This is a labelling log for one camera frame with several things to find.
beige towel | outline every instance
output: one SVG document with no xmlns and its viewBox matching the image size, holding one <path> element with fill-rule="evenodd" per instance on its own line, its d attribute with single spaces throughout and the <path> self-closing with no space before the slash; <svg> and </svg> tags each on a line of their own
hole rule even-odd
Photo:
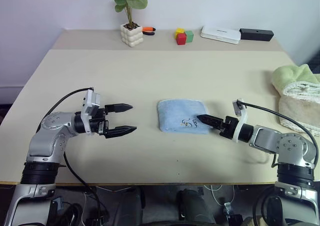
<svg viewBox="0 0 320 226">
<path fill-rule="evenodd" d="M 320 104 L 315 101 L 282 96 L 279 100 L 279 113 L 297 121 L 314 136 L 320 136 Z M 304 132 L 294 123 L 280 117 L 281 125 L 298 132 Z"/>
</svg>

plant stem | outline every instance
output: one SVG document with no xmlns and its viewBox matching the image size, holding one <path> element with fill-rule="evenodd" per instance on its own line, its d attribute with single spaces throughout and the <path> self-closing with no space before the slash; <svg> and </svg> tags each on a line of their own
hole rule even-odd
<svg viewBox="0 0 320 226">
<path fill-rule="evenodd" d="M 130 7 L 128 4 L 125 6 L 124 11 L 126 13 L 126 16 L 129 21 L 130 28 L 133 29 L 133 22 L 132 22 L 132 7 Z"/>
</svg>

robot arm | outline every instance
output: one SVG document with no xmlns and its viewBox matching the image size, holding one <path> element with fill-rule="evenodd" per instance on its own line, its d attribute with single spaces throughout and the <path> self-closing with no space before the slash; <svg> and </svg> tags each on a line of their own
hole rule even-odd
<svg viewBox="0 0 320 226">
<path fill-rule="evenodd" d="M 109 129 L 106 120 L 109 112 L 124 112 L 131 109 L 131 105 L 99 106 L 100 95 L 89 89 L 81 112 L 54 112 L 44 117 L 39 131 L 31 139 L 22 178 L 14 190 L 5 226 L 47 225 L 56 211 L 48 197 L 55 193 L 58 168 L 69 138 L 81 133 L 97 133 L 107 139 L 129 134 L 136 129 L 132 126 Z"/>
<path fill-rule="evenodd" d="M 275 196 L 267 203 L 266 221 L 270 226 L 287 226 L 304 223 L 319 225 L 318 193 L 314 185 L 315 145 L 297 133 L 281 133 L 277 130 L 245 124 L 247 110 L 233 102 L 240 120 L 227 116 L 222 118 L 207 114 L 198 119 L 220 135 L 249 143 L 250 147 L 269 154 L 278 154 L 278 181 L 274 184 Z"/>
</svg>

table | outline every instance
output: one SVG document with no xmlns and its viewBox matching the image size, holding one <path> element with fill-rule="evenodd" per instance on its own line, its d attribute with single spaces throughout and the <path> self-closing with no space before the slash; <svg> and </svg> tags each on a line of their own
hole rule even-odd
<svg viewBox="0 0 320 226">
<path fill-rule="evenodd" d="M 109 126 L 137 126 L 118 138 L 85 134 L 68 141 L 73 169 L 88 183 L 264 184 L 277 180 L 272 155 L 240 142 L 208 135 L 159 130 L 157 103 L 163 99 L 202 100 L 211 115 L 235 116 L 232 100 L 277 109 L 279 95 L 271 73 L 293 62 L 275 39 L 239 45 L 201 38 L 179 46 L 173 32 L 157 31 L 129 48 L 118 31 L 66 30 L 27 82 L 0 126 L 0 181 L 20 181 L 29 142 L 43 115 L 67 93 L 94 87 L 101 105 L 126 103 L 134 108 L 110 113 Z M 66 99 L 57 111 L 81 109 L 85 93 Z M 278 119 L 248 109 L 248 124 L 290 132 Z M 315 178 L 320 179 L 319 168 Z M 67 168 L 56 182 L 79 183 Z"/>
</svg>

green towel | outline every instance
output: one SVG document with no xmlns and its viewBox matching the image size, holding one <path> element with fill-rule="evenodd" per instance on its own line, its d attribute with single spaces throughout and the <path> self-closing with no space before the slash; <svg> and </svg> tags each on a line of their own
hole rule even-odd
<svg viewBox="0 0 320 226">
<path fill-rule="evenodd" d="M 303 64 L 300 67 L 296 65 L 281 66 L 272 74 L 272 84 L 280 95 L 283 95 L 286 86 L 295 82 L 320 85 L 320 74 L 313 74 L 308 64 Z"/>
</svg>

